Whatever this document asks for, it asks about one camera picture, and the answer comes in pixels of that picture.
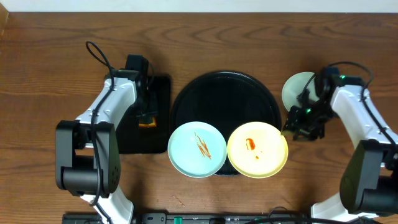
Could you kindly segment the yellow plate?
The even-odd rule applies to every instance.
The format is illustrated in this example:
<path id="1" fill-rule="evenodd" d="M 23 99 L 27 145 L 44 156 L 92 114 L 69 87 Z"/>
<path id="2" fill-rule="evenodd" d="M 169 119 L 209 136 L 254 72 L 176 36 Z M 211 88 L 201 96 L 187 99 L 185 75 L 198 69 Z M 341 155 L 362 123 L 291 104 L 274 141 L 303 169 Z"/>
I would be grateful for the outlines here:
<path id="1" fill-rule="evenodd" d="M 227 155 L 240 174 L 263 179 L 283 168 L 289 148 L 277 128 L 263 122 L 250 122 L 239 126 L 230 135 Z"/>

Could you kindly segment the light blue plate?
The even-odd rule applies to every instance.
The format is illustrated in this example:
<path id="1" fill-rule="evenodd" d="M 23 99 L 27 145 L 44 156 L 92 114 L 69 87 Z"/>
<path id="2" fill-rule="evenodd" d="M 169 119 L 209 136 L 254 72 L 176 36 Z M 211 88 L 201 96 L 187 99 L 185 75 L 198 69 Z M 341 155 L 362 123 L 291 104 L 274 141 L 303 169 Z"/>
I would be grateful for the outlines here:
<path id="1" fill-rule="evenodd" d="M 300 107 L 297 97 L 299 94 L 301 94 L 308 81 L 310 81 L 310 83 L 307 85 L 309 99 L 311 101 L 317 101 L 319 99 L 319 97 L 316 95 L 315 81 L 312 79 L 313 76 L 313 72 L 300 72 L 291 76 L 285 82 L 282 89 L 282 102 L 287 111 L 290 111 L 292 106 Z"/>
<path id="2" fill-rule="evenodd" d="M 185 123 L 173 131 L 167 152 L 180 173 L 197 179 L 216 174 L 227 157 L 223 135 L 212 125 L 199 121 Z"/>

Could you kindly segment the orange green sponge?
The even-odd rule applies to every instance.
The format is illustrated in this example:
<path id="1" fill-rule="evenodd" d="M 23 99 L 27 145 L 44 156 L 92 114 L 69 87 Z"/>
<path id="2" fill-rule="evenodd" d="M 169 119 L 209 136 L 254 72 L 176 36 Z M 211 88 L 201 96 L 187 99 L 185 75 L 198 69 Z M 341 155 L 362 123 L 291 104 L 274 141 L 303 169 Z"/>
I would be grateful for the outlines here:
<path id="1" fill-rule="evenodd" d="M 143 116 L 139 118 L 138 123 L 140 128 L 155 128 L 157 126 L 157 121 L 155 116 Z"/>

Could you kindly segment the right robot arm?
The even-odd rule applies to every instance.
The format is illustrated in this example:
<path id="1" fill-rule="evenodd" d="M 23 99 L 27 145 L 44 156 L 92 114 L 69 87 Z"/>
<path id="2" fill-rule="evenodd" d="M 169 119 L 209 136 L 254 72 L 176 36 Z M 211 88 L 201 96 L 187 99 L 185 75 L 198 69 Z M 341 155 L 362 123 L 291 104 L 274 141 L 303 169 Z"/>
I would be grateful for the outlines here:
<path id="1" fill-rule="evenodd" d="M 285 82 L 282 101 L 289 112 L 284 135 L 321 139 L 325 123 L 338 117 L 353 143 L 339 192 L 312 205 L 312 218 L 350 222 L 397 213 L 397 134 L 372 103 L 361 78 L 297 73 Z"/>

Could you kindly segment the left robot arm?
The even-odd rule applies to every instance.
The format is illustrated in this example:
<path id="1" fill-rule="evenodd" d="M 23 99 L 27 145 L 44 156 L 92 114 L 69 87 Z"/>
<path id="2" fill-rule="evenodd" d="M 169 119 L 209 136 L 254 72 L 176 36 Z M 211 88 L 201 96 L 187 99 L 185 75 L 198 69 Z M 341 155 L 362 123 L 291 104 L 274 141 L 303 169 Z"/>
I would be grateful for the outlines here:
<path id="1" fill-rule="evenodd" d="M 102 223 L 132 222 L 134 205 L 119 186 L 116 129 L 127 119 L 133 128 L 156 126 L 149 84 L 143 70 L 112 69 L 93 104 L 55 129 L 56 185 L 88 202 Z"/>

